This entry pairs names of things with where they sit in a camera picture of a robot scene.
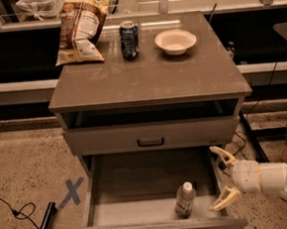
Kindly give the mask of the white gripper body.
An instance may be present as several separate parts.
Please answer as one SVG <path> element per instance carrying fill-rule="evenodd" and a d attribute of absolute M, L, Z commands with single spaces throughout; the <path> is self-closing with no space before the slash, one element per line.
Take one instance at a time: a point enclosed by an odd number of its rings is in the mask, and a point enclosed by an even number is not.
<path fill-rule="evenodd" d="M 239 161 L 232 167 L 232 180 L 241 192 L 260 193 L 259 166 L 256 161 Z"/>

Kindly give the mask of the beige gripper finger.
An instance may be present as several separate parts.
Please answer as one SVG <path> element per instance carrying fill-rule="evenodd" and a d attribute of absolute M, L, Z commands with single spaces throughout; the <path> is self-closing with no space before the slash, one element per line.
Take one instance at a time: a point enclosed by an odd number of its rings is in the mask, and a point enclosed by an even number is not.
<path fill-rule="evenodd" d="M 210 206 L 210 211 L 221 211 L 234 204 L 241 196 L 242 193 L 236 187 L 224 186 L 219 197 Z"/>
<path fill-rule="evenodd" d="M 229 169 L 239 162 L 239 160 L 234 155 L 227 152 L 223 148 L 211 146 L 210 151 L 214 153 L 215 155 L 218 155 L 223 161 L 224 165 Z"/>

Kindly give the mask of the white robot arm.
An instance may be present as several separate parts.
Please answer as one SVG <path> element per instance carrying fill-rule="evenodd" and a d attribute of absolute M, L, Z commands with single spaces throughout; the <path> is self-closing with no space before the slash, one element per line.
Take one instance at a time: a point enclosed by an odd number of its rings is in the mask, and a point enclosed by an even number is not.
<path fill-rule="evenodd" d="M 287 200 L 287 163 L 258 163 L 251 160 L 238 160 L 222 148 L 211 146 L 224 165 L 231 170 L 234 186 L 223 187 L 219 198 L 210 210 L 220 211 L 235 203 L 243 193 L 272 193 Z"/>

